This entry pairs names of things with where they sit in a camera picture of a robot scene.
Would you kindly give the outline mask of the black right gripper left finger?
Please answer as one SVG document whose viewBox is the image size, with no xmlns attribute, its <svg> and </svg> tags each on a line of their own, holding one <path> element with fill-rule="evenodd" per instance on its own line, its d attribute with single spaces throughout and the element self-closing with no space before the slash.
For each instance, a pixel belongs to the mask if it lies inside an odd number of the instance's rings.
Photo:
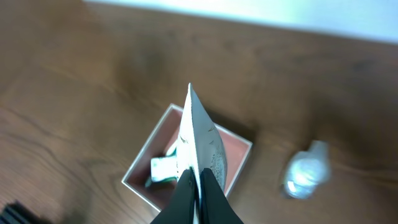
<svg viewBox="0 0 398 224">
<path fill-rule="evenodd" d="M 151 224 L 192 224 L 195 211 L 196 180 L 191 169 L 179 178 L 170 203 Z"/>
</svg>

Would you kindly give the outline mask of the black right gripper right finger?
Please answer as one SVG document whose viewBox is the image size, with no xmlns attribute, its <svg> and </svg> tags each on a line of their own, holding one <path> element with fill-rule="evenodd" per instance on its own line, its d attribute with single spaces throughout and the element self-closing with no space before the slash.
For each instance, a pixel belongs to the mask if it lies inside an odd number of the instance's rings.
<svg viewBox="0 0 398 224">
<path fill-rule="evenodd" d="M 201 220 L 204 224 L 243 224 L 226 199 L 211 169 L 200 174 Z"/>
</svg>

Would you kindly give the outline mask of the green Dettol soap pack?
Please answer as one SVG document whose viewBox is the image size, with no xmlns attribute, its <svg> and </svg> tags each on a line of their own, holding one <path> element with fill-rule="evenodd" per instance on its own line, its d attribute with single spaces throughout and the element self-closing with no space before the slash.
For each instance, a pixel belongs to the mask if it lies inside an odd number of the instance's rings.
<svg viewBox="0 0 398 224">
<path fill-rule="evenodd" d="M 145 182 L 145 188 L 154 183 L 172 182 L 177 180 L 177 157 L 155 157 L 150 160 L 150 176 Z"/>
</svg>

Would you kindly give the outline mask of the white Pantene tube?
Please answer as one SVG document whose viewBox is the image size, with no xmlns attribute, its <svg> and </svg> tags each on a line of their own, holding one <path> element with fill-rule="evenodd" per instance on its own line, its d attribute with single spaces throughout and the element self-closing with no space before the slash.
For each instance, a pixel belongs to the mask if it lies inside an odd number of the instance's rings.
<svg viewBox="0 0 398 224">
<path fill-rule="evenodd" d="M 228 168 L 224 144 L 191 83 L 188 85 L 183 107 L 176 149 L 177 177 L 181 177 L 183 171 L 191 169 L 196 179 L 199 199 L 200 174 L 205 168 L 213 172 L 221 190 L 224 190 Z"/>
</svg>

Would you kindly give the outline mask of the clear foam pump soap bottle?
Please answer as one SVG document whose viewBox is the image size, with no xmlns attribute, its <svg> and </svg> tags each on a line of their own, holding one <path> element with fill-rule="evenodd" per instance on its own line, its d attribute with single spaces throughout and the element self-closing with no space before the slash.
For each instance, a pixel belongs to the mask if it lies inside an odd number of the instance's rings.
<svg viewBox="0 0 398 224">
<path fill-rule="evenodd" d="M 329 147 L 325 141 L 313 140 L 306 151 L 296 153 L 285 172 L 282 185 L 292 198 L 308 199 L 331 176 Z"/>
</svg>

